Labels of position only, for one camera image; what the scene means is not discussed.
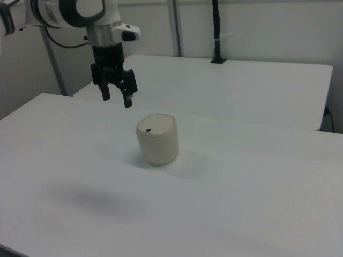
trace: black cable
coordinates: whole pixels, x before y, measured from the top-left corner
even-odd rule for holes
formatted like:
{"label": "black cable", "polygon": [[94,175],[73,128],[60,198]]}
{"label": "black cable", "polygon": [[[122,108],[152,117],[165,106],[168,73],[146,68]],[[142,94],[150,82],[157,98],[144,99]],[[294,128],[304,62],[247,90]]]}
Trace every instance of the black cable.
{"label": "black cable", "polygon": [[7,4],[7,5],[8,5],[8,7],[11,7],[13,4],[18,3],[19,1],[20,1],[20,0],[14,0],[13,2],[11,2],[11,3]]}
{"label": "black cable", "polygon": [[333,124],[333,117],[332,117],[331,111],[330,111],[330,110],[328,110],[328,111],[327,111],[327,114],[329,114],[329,115],[330,115],[330,118],[331,118],[331,124],[332,124],[332,133],[334,133],[334,124]]}
{"label": "black cable", "polygon": [[68,49],[73,49],[73,48],[83,47],[83,46],[85,46],[85,45],[88,44],[88,43],[83,43],[83,44],[78,44],[77,46],[65,46],[65,45],[63,45],[63,44],[58,43],[57,41],[55,41],[55,40],[51,37],[51,35],[50,35],[50,33],[49,33],[47,27],[45,27],[45,32],[47,33],[47,36],[50,38],[50,40],[53,41],[53,42],[54,42],[56,45],[58,45],[59,47],[68,48]]}

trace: container lid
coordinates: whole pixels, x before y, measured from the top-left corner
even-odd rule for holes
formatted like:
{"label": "container lid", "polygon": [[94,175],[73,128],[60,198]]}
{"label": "container lid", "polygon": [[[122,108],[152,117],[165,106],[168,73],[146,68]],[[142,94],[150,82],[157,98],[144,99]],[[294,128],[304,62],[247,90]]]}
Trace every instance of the container lid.
{"label": "container lid", "polygon": [[166,114],[150,114],[140,121],[137,130],[154,135],[167,133],[174,123],[174,118]]}

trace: white cylindrical container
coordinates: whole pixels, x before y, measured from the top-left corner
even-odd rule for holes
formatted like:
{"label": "white cylindrical container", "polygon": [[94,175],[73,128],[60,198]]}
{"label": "white cylindrical container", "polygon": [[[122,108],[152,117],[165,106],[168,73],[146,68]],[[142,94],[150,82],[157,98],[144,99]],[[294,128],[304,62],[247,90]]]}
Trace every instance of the white cylindrical container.
{"label": "white cylindrical container", "polygon": [[174,117],[166,114],[148,115],[138,123],[136,134],[147,162],[164,165],[178,155],[177,124]]}

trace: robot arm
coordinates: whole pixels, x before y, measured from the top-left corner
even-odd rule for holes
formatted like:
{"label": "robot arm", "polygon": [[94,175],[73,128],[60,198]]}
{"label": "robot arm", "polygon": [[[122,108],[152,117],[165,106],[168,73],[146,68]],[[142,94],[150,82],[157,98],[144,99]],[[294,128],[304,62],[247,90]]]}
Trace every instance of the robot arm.
{"label": "robot arm", "polygon": [[50,28],[83,28],[93,48],[93,82],[104,100],[110,99],[108,84],[123,93],[125,107],[132,106],[137,91],[132,70],[123,68],[122,42],[139,40],[139,27],[123,24],[118,0],[5,0],[0,2],[0,40],[28,25]]}

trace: table surface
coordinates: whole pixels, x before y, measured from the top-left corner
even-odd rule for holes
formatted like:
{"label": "table surface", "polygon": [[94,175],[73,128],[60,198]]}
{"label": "table surface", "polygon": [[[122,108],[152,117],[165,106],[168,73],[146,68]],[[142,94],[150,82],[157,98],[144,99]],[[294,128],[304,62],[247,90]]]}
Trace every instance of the table surface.
{"label": "table surface", "polygon": [[342,256],[343,136],[42,94],[0,121],[0,244],[30,257]]}
{"label": "table surface", "polygon": [[[332,67],[328,65],[129,56],[138,92],[133,105],[297,129],[320,128]],[[111,100],[123,104],[110,85]],[[74,95],[102,101],[90,83]]]}

